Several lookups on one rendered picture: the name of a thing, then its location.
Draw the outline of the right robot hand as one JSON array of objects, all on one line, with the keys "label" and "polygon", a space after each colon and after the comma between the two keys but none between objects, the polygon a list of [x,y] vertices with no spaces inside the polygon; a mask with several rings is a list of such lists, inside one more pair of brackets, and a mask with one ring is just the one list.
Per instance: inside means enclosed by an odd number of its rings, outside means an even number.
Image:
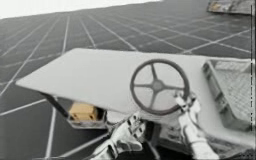
[{"label": "right robot hand", "polygon": [[182,121],[198,124],[198,116],[201,111],[201,105],[194,92],[191,92],[187,98],[183,97],[181,92],[175,94],[175,101],[181,109],[180,119]]}]

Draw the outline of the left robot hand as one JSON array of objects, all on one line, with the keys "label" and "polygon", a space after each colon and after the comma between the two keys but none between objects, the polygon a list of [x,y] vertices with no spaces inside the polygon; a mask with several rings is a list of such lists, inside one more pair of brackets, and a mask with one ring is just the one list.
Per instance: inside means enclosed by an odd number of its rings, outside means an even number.
[{"label": "left robot hand", "polygon": [[135,112],[126,119],[128,135],[139,142],[145,140],[146,122],[141,118],[139,112]]}]

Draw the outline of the dark steering wheel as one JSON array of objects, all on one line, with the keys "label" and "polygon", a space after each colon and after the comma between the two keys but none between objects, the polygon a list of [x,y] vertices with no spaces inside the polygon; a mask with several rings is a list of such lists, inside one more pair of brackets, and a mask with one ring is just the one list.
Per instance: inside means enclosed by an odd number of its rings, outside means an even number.
[{"label": "dark steering wheel", "polygon": [[[178,75],[181,77],[184,86],[183,87],[171,86],[171,85],[165,84],[162,80],[160,80],[157,76],[157,73],[156,73],[156,70],[154,67],[154,65],[157,63],[168,65],[169,67],[173,68],[178,73]],[[151,72],[152,72],[152,76],[153,76],[152,82],[150,84],[136,84],[135,83],[136,76],[139,74],[139,72],[143,68],[145,68],[147,66],[149,66],[151,68]],[[135,93],[136,87],[149,88],[152,90],[152,98],[150,100],[150,105],[148,107],[146,107],[139,100],[138,96]],[[169,61],[169,60],[164,60],[164,59],[153,59],[153,60],[149,60],[149,61],[142,63],[135,69],[135,71],[131,77],[131,81],[130,81],[130,91],[131,91],[133,100],[142,110],[144,110],[150,114],[159,115],[159,116],[176,112],[179,109],[178,104],[175,104],[165,110],[154,110],[153,109],[153,105],[154,105],[154,102],[156,101],[157,95],[160,92],[163,92],[164,90],[177,91],[178,93],[180,93],[178,96],[180,96],[182,100],[184,100],[184,101],[188,100],[188,97],[190,94],[189,80],[188,80],[187,75],[185,74],[184,70],[177,63]]]}]

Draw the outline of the grey mesh tray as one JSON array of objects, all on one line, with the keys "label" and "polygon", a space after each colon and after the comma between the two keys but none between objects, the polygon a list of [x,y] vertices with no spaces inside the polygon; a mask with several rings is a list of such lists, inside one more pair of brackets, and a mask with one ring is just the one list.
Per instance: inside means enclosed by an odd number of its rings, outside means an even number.
[{"label": "grey mesh tray", "polygon": [[249,61],[207,60],[203,73],[225,128],[248,132],[255,125],[251,95],[255,78]]}]

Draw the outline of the grey cart with brown box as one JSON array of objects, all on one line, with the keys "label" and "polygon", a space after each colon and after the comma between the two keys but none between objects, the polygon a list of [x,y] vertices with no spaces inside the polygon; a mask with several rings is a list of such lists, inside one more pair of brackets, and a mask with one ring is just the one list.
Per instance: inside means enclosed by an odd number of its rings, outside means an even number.
[{"label": "grey cart with brown box", "polygon": [[204,56],[141,53],[130,51],[73,49],[19,79],[20,87],[48,96],[95,105],[110,112],[117,121],[139,109],[132,97],[130,82],[137,73],[140,82],[153,81],[150,65],[156,65],[158,77],[172,85],[190,84],[199,97],[202,112],[199,122],[210,145],[224,157],[256,150],[256,137],[224,128],[217,115],[202,67]]},{"label": "grey cart with brown box", "polygon": [[214,13],[255,15],[255,0],[209,0],[207,10]]}]

